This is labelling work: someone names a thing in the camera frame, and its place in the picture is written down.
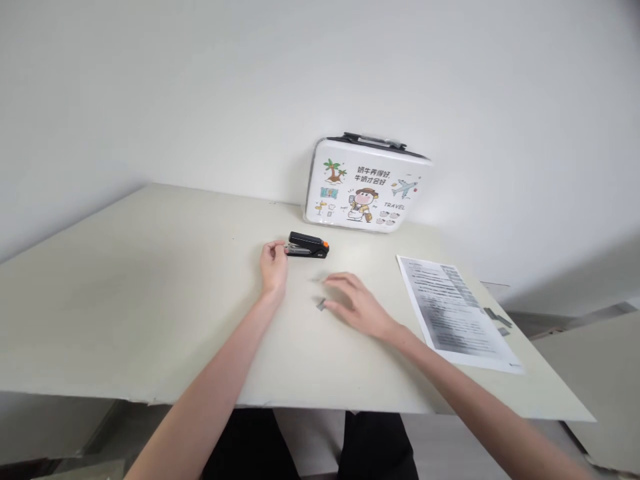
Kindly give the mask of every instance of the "black pants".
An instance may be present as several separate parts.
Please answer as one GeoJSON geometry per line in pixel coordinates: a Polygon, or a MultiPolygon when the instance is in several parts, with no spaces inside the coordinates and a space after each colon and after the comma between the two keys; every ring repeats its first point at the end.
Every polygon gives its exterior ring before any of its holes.
{"type": "MultiPolygon", "coordinates": [[[[204,480],[299,479],[271,409],[237,409],[203,471],[204,480]]],[[[417,479],[413,448],[397,413],[345,413],[339,479],[417,479]]]]}

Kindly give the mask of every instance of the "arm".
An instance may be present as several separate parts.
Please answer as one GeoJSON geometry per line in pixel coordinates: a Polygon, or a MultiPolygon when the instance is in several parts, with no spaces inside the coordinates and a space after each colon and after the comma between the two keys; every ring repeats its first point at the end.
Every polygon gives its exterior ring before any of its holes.
{"type": "Polygon", "coordinates": [[[393,320],[355,275],[335,273],[325,284],[342,290],[353,306],[348,309],[326,301],[326,308],[360,332],[392,345],[416,364],[511,478],[591,478],[526,420],[393,320]]]}
{"type": "Polygon", "coordinates": [[[249,367],[285,293],[284,242],[264,246],[263,289],[229,339],[169,410],[127,474],[127,480],[192,479],[224,430],[249,367]]]}

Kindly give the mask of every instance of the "airplane illustration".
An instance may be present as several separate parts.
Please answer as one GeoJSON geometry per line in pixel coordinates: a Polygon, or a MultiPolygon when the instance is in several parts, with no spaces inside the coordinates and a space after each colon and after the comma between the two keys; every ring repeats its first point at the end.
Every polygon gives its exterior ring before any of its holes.
{"type": "Polygon", "coordinates": [[[418,182],[413,182],[413,183],[407,183],[403,180],[398,180],[398,182],[400,182],[400,188],[396,188],[395,190],[391,190],[393,192],[393,196],[395,197],[396,193],[400,193],[402,192],[402,198],[406,197],[407,194],[409,193],[409,190],[411,190],[412,188],[414,188],[418,182]]]}

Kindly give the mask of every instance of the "person's left hand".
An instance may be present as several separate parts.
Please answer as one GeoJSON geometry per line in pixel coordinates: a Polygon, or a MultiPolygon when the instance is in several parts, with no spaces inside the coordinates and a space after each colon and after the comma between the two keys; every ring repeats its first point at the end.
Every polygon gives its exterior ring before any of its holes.
{"type": "Polygon", "coordinates": [[[287,286],[287,250],[284,240],[267,243],[260,255],[260,271],[262,272],[263,295],[274,295],[282,300],[287,286]]]}

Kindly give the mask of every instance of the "forearm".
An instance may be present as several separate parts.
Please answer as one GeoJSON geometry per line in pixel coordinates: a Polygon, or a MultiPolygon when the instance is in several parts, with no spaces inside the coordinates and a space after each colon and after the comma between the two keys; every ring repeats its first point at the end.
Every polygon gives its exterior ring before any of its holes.
{"type": "Polygon", "coordinates": [[[171,408],[127,475],[197,479],[227,424],[280,298],[262,295],[171,408]]]}
{"type": "Polygon", "coordinates": [[[444,360],[406,327],[398,326],[384,340],[420,368],[511,478],[590,478],[526,420],[444,360]]]}

